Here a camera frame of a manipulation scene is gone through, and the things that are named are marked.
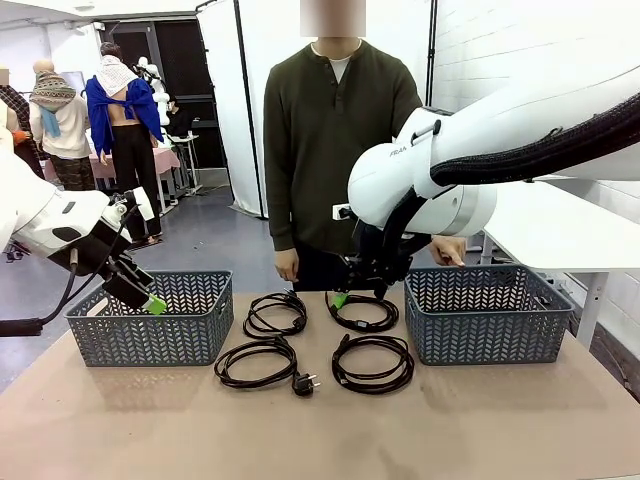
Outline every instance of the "beige table surface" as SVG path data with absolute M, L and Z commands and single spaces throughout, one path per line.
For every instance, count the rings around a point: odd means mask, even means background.
M 225 344 L 245 343 L 251 295 L 235 296 Z M 575 339 L 553 365 L 428 368 L 402 392 L 338 386 L 330 357 L 345 330 L 319 294 L 291 340 L 313 398 L 288 385 L 239 392 L 212 367 L 88 369 L 63 336 L 0 396 L 2 480 L 593 479 L 640 473 L 640 407 Z M 401 293 L 390 295 L 402 305 Z M 349 306 L 345 316 L 378 314 Z M 393 331 L 406 335 L 404 320 Z M 389 364 L 363 351 L 347 366 Z M 284 360 L 248 359 L 236 376 Z

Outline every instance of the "white undershirt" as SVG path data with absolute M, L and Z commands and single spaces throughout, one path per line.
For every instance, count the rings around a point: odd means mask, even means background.
M 360 40 L 360 43 L 358 44 L 358 48 L 360 48 L 361 45 L 362 45 L 362 40 Z M 313 46 L 313 43 L 311 44 L 311 49 L 313 50 L 313 53 L 315 53 L 319 57 L 323 56 L 323 55 L 320 55 L 318 53 L 316 48 Z M 344 76 L 344 72 L 347 70 L 347 65 L 349 65 L 349 61 L 350 60 L 351 60 L 351 55 L 349 55 L 347 58 L 343 58 L 341 60 L 331 60 L 331 59 L 329 59 L 329 61 L 331 62 L 331 66 L 333 67 L 333 73 L 335 73 L 336 80 L 338 81 L 338 83 L 340 83 L 340 80 L 342 80 L 342 77 Z

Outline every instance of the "black power cable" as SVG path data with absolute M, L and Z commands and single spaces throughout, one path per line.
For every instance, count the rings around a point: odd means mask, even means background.
M 113 243 L 111 244 L 111 247 L 109 248 L 109 251 L 107 252 L 107 254 L 104 256 L 104 258 L 102 259 L 102 262 L 100 262 L 100 266 L 98 268 L 96 268 L 94 270 L 94 272 L 91 274 L 91 276 L 87 279 L 86 282 L 84 282 L 80 288 L 78 288 L 78 290 L 76 290 L 75 292 L 73 292 L 73 295 L 71 295 L 67 301 L 65 302 L 65 305 L 67 303 L 69 303 L 70 301 L 72 301 L 74 298 L 76 298 L 80 292 L 82 292 L 85 288 L 87 288 L 87 286 L 89 286 L 89 284 L 93 281 L 94 278 L 96 278 L 96 276 L 100 273 L 100 270 L 102 270 L 102 267 L 105 266 L 105 264 L 109 261 L 109 257 L 111 257 L 111 254 L 113 253 L 114 248 L 116 248 L 116 245 L 118 243 L 118 239 L 120 238 L 120 234 L 122 233 L 122 231 L 124 230 L 124 227 L 127 226 L 127 222 L 129 221 L 129 219 L 131 218 L 131 216 L 138 210 L 138 205 L 134 205 L 133 207 L 131 207 L 131 210 L 129 210 L 129 212 L 127 213 L 127 215 L 124 217 L 124 219 L 122 220 L 122 224 L 120 225 L 120 228 L 118 229 L 118 232 L 116 233 L 116 237 L 115 240 L 113 241 Z
M 398 311 L 398 307 L 396 307 L 389 300 L 379 300 L 375 297 L 365 297 L 363 295 L 347 295 L 346 298 L 340 297 L 340 302 L 336 303 L 334 301 L 333 304 L 329 303 L 329 294 L 325 292 L 324 301 L 329 309 L 329 313 L 334 318 L 336 322 L 342 325 L 349 330 L 354 330 L 360 333 L 381 333 L 386 332 L 387 330 L 391 330 L 398 323 L 398 318 L 400 318 L 400 312 Z M 340 310 L 345 305 L 355 304 L 355 303 L 365 303 L 369 305 L 376 305 L 382 308 L 386 316 L 384 320 L 380 320 L 379 322 L 367 322 L 365 320 L 349 320 L 340 315 Z
M 284 307 L 293 310 L 298 314 L 293 320 L 293 325 L 289 328 L 277 328 L 269 324 L 260 312 L 268 308 Z M 242 330 L 251 338 L 262 340 L 276 336 L 289 336 L 302 332 L 307 326 L 307 308 L 297 295 L 291 293 L 272 293 L 265 295 L 251 302 L 249 313 L 245 319 Z
M 229 369 L 239 360 L 251 355 L 262 353 L 274 353 L 286 358 L 289 364 L 279 372 L 257 380 L 238 380 L 231 376 Z M 254 342 L 245 343 L 224 353 L 213 366 L 216 376 L 220 382 L 236 389 L 255 389 L 266 387 L 280 381 L 291 378 L 291 388 L 299 397 L 309 397 L 313 395 L 314 387 L 319 387 L 319 383 L 314 383 L 315 375 L 298 372 L 298 359 L 295 350 L 289 345 L 284 337 L 277 336 L 264 338 Z
M 395 367 L 380 373 L 354 373 L 346 370 L 340 365 L 340 359 L 350 350 L 375 346 L 386 348 L 398 355 L 399 360 Z M 364 393 L 365 395 L 384 395 L 404 388 L 411 383 L 415 363 L 409 353 L 407 342 L 397 337 L 387 337 L 383 335 L 371 335 L 368 337 L 350 338 L 345 335 L 340 346 L 334 352 L 331 359 L 331 370 L 336 381 L 352 392 Z M 383 380 L 391 380 L 383 383 L 361 383 Z
M 72 250 L 70 255 L 70 267 L 69 267 L 69 280 L 67 281 L 67 286 L 58 302 L 56 308 L 44 318 L 25 318 L 20 320 L 0 320 L 0 337 L 35 337 L 42 333 L 42 327 L 46 324 L 50 323 L 54 318 L 58 316 L 58 314 L 62 311 L 62 309 L 67 305 L 70 301 L 80 294 L 90 283 L 91 281 L 98 275 L 102 267 L 109 261 L 109 257 L 113 253 L 114 248 L 116 247 L 118 238 L 120 234 L 124 230 L 127 221 L 131 218 L 131 215 L 138 209 L 138 206 L 135 205 L 131 210 L 127 213 L 127 215 L 122 220 L 122 224 L 116 233 L 116 238 L 111 244 L 109 251 L 105 255 L 104 259 L 100 263 L 100 266 L 93 272 L 91 277 L 84 282 L 80 288 L 78 288 L 71 296 L 71 289 L 73 288 L 73 283 L 76 278 L 76 270 L 78 268 L 78 253 L 76 249 Z

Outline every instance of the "gray plastic basket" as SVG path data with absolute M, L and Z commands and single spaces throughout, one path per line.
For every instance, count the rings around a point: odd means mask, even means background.
M 88 367 L 211 365 L 233 323 L 231 272 L 149 272 L 160 316 L 135 310 L 100 287 L 66 314 Z M 108 298 L 95 316 L 92 308 Z
M 551 363 L 573 306 L 520 265 L 412 270 L 405 319 L 422 363 Z

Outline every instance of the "blue jacket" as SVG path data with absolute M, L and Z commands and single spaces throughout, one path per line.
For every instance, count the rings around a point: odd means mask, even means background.
M 87 82 L 86 92 L 89 123 L 91 124 L 91 139 L 98 156 L 102 151 L 109 155 L 113 145 L 111 119 L 107 110 L 110 104 L 122 105 L 127 120 L 133 120 L 135 112 L 138 120 L 149 129 L 153 136 L 158 141 L 164 142 L 162 129 L 160 128 L 160 114 L 156 103 L 153 101 L 151 87 L 141 78 L 132 80 L 129 83 L 127 100 L 124 102 L 109 98 L 96 77 Z

